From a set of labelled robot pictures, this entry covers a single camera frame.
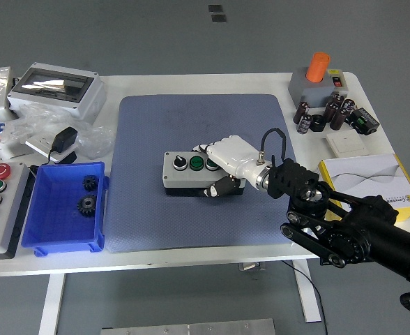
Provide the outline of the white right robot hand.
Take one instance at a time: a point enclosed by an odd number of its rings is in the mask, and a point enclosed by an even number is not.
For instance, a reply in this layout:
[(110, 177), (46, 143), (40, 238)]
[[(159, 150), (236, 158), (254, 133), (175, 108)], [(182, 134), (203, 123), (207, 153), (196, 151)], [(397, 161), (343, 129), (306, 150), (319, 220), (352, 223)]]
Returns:
[(193, 151), (205, 153), (228, 174), (204, 191), (206, 197), (216, 198), (229, 194), (238, 188), (236, 180), (242, 179), (259, 191), (267, 189), (271, 162), (265, 159), (263, 150), (255, 149), (238, 135), (230, 135), (211, 144), (197, 145)]

